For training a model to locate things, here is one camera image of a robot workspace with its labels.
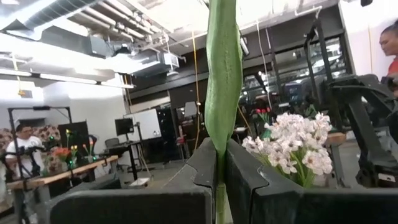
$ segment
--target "red shirt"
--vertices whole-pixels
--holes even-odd
[[[391,76],[392,74],[398,74],[398,58],[395,58],[394,61],[390,64],[388,68],[388,75]]]

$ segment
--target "wooden workbench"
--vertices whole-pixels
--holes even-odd
[[[111,156],[109,158],[106,158],[106,162],[112,162],[118,159],[118,156]],[[97,162],[93,162],[91,164],[87,164],[85,166],[77,167],[76,169],[73,169],[72,172],[73,174],[81,174],[83,172],[86,172],[90,169],[94,169],[95,167],[98,167],[102,164],[105,163],[105,159],[101,159]],[[70,171],[63,172],[61,174],[57,174],[51,177],[39,177],[39,178],[32,178],[26,181],[26,186],[28,189],[33,189],[36,187],[40,187],[43,185],[47,185],[49,183],[55,182],[60,179],[64,178],[69,178],[72,176],[72,173]],[[11,182],[7,184],[7,189],[14,190],[14,189],[22,189],[23,188],[23,182],[21,180]]]

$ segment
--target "woman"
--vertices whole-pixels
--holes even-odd
[[[380,45],[386,56],[396,56],[388,68],[387,77],[396,79],[390,89],[394,92],[394,96],[398,97],[398,82],[396,82],[398,81],[398,20],[381,32]]]

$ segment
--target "white wall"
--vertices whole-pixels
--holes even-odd
[[[376,0],[362,7],[360,1],[340,1],[354,73],[386,76],[394,57],[386,57],[379,45],[380,33],[398,19],[397,0]]]
[[[108,82],[120,83],[117,78]],[[69,106],[73,122],[86,121],[88,132],[98,137],[95,153],[101,153],[105,140],[117,137],[114,120],[126,114],[123,91],[108,86],[57,82],[44,88],[44,101],[49,106]],[[55,110],[49,112],[46,121],[48,124],[68,123],[67,118]],[[107,169],[99,168],[95,172],[98,177]]]
[[[47,106],[70,106],[68,88],[63,82],[56,82],[43,88],[44,104]],[[64,115],[66,110],[50,110],[45,119],[46,124],[60,125],[69,123]]]
[[[19,89],[32,91],[33,98],[21,98]],[[8,108],[42,106],[44,103],[43,90],[33,82],[18,82],[14,80],[0,80],[0,128],[10,128]],[[14,111],[14,124],[18,119],[45,118],[47,111],[19,110]]]

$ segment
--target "glass wall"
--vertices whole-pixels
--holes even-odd
[[[340,37],[326,41],[328,59],[334,78],[346,75],[348,70],[341,41]],[[309,55],[315,82],[320,85],[322,80],[326,78],[326,72],[319,43],[312,44],[309,47]],[[280,94],[278,91],[274,71],[267,71],[266,73],[265,71],[259,71],[261,81],[266,86],[266,89],[264,90],[260,86],[254,74],[244,77],[240,103],[252,103],[258,98],[264,98],[268,101],[267,91],[270,94],[271,101],[278,95],[283,96],[284,100],[287,101],[302,100],[305,95],[311,93],[312,85],[304,48],[299,47],[279,53],[275,57],[283,93]]]

